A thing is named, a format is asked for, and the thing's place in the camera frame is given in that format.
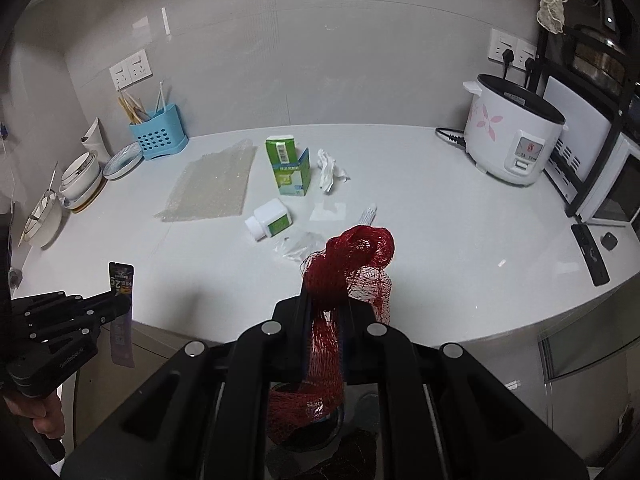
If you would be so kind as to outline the left hand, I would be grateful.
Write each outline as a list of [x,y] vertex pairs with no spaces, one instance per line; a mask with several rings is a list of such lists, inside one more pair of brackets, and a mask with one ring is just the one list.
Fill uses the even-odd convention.
[[1,396],[12,415],[29,419],[37,434],[61,439],[65,434],[62,401],[56,391],[42,399],[23,396],[19,391],[3,388]]

